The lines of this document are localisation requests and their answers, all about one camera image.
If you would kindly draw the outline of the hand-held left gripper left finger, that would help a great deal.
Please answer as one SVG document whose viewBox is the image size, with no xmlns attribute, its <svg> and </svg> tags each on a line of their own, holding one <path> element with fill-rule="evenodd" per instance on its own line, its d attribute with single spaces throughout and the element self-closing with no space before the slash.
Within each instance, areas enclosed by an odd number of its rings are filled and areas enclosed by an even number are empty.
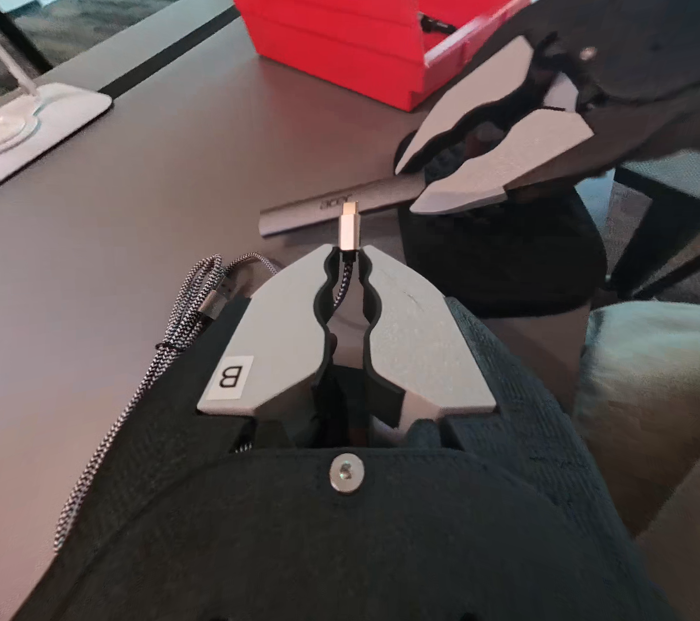
<svg viewBox="0 0 700 621">
<path fill-rule="evenodd" d="M 329 360 L 336 247 L 323 244 L 253 293 L 197 409 L 258 420 L 311 420 Z"/>
</svg>

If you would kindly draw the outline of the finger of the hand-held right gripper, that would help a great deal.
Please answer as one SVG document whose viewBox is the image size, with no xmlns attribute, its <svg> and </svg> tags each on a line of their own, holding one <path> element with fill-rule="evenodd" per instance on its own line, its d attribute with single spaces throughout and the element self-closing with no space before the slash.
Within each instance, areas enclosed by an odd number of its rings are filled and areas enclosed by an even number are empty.
<svg viewBox="0 0 700 621">
<path fill-rule="evenodd" d="M 579 88 L 555 37 L 519 35 L 444 92 L 396 153 L 394 173 L 417 173 L 482 126 L 503 134 L 539 109 L 576 112 Z"/>
<path fill-rule="evenodd" d="M 468 159 L 453 174 L 427 185 L 410 206 L 416 215 L 462 213 L 507 199 L 505 188 L 594 135 L 575 112 L 536 109 L 493 150 Z"/>
</svg>

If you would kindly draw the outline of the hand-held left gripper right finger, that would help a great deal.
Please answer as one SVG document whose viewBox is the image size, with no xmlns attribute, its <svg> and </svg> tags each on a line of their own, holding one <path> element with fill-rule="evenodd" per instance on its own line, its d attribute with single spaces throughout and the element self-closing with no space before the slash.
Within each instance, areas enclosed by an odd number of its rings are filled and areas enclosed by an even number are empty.
<svg viewBox="0 0 700 621">
<path fill-rule="evenodd" d="M 374 246 L 358 255 L 363 375 L 370 414 L 387 429 L 491 414 L 496 401 L 446 297 Z"/>
</svg>

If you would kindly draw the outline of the grey usb hub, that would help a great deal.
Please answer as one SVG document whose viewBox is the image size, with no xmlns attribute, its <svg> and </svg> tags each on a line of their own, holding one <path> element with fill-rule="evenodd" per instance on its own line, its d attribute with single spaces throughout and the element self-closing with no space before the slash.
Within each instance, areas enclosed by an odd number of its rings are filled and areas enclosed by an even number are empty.
<svg viewBox="0 0 700 621">
<path fill-rule="evenodd" d="M 388 210 L 414 201 L 425 187 L 423 173 L 401 174 L 293 201 L 261 211 L 258 231 L 267 239 L 336 220 L 349 203 L 357 203 L 361 215 Z"/>
</svg>

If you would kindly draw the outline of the black knitted cloth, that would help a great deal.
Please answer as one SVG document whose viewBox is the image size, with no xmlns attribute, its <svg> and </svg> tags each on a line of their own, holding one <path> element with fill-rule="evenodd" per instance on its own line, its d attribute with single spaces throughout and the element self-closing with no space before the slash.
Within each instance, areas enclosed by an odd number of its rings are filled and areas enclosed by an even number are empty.
<svg viewBox="0 0 700 621">
<path fill-rule="evenodd" d="M 481 319 L 579 309 L 603 283 L 607 255 L 575 188 L 453 215 L 398 207 L 408 267 Z"/>
</svg>

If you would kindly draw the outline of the person's leg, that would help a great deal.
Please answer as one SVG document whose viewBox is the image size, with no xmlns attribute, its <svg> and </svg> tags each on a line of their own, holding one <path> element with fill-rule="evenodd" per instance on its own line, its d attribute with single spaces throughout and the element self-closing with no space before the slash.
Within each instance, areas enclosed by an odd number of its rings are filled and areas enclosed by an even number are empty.
<svg viewBox="0 0 700 621">
<path fill-rule="evenodd" d="M 627 301 L 591 312 L 574 422 L 602 447 L 699 448 L 699 305 Z"/>
</svg>

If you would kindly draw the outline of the white book stand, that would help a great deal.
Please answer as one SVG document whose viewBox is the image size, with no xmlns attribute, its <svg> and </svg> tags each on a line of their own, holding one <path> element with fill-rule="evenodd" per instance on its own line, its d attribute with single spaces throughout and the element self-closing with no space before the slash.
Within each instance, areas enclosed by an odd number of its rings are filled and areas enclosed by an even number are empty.
<svg viewBox="0 0 700 621">
<path fill-rule="evenodd" d="M 19 89 L 18 96 L 1 105 L 1 183 L 5 183 L 107 113 L 113 98 L 59 82 L 37 85 L 4 47 L 1 61 Z"/>
</svg>

